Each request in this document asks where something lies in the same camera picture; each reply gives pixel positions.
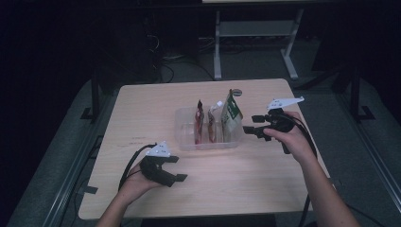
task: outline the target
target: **plastic bin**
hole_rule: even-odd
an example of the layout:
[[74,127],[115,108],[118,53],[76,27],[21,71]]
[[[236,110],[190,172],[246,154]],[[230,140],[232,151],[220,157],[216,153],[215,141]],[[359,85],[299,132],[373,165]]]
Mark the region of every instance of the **plastic bin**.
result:
[[190,108],[180,108],[175,113],[175,128],[174,135],[177,143],[180,145],[180,150],[203,150],[203,149],[224,149],[224,148],[235,148],[239,144],[239,140],[243,135],[242,125],[238,125],[231,133],[230,141],[223,141],[222,127],[221,127],[221,111],[219,108],[213,112],[216,118],[217,125],[217,141],[216,143],[211,143],[209,141],[209,132],[207,130],[209,117],[207,112],[210,106],[203,106],[204,118],[202,124],[202,137],[199,144],[195,144],[195,112],[196,107]]

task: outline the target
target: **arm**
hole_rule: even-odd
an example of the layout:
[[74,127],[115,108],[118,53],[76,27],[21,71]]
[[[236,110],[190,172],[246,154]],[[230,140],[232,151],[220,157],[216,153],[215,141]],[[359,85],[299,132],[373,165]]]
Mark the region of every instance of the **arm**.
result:
[[[286,114],[300,119],[298,113]],[[328,181],[310,145],[297,127],[288,133],[271,129],[264,129],[264,133],[286,144],[294,159],[301,165],[319,226],[359,226],[335,188]]]
[[157,186],[161,185],[148,180],[140,172],[140,166],[136,165],[130,170],[129,178],[115,195],[96,226],[119,226],[127,207],[151,188]]

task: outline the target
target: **table top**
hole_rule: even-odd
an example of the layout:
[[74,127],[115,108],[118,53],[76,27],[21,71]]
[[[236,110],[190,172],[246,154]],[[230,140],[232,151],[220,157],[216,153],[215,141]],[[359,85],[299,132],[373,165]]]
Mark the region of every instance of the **table top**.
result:
[[[182,183],[154,188],[126,211],[126,218],[193,217],[292,212],[303,209],[307,191],[299,164],[275,140],[244,134],[238,147],[182,151],[174,138],[174,114],[182,107],[213,105],[229,89],[240,89],[235,101],[242,124],[267,114],[274,98],[293,97],[284,79],[232,80],[130,85],[121,88],[79,208],[83,219],[100,218],[115,194],[133,153],[147,144],[166,141],[176,164],[163,164],[172,174],[187,174]],[[285,110],[299,112],[297,104]],[[135,164],[142,160],[143,151]],[[326,172],[323,160],[320,163]]]

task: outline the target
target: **black controller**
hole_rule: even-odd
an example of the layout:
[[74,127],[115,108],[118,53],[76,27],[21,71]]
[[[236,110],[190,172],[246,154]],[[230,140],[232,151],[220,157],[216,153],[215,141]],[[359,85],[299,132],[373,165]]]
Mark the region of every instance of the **black controller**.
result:
[[[264,123],[270,122],[268,126],[262,127],[252,127],[252,126],[244,126],[244,132],[246,134],[254,134],[257,138],[264,138],[265,141],[270,141],[271,137],[263,133],[264,129],[274,129],[281,132],[289,132],[294,128],[294,122],[291,116],[288,116],[284,113],[283,109],[273,109],[268,112],[266,115],[253,115],[252,116],[253,123]],[[283,150],[285,154],[289,154],[287,147],[283,145]]]

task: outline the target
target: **human hand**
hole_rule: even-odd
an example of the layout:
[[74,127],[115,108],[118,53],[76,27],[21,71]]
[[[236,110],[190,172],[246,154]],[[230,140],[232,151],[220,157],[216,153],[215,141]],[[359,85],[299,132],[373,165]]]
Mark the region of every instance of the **human hand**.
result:
[[150,189],[159,186],[162,185],[147,179],[142,174],[141,167],[137,164],[130,170],[128,178],[121,186],[117,196],[122,197],[123,201],[129,205]]
[[[285,112],[285,114],[301,119],[301,116],[297,112]],[[314,157],[312,148],[308,144],[306,138],[298,127],[294,127],[291,131],[285,133],[276,131],[273,129],[264,129],[263,132],[271,137],[274,137],[278,141],[284,143],[289,152],[293,155],[294,159],[302,164],[303,162],[311,159],[316,159]]]

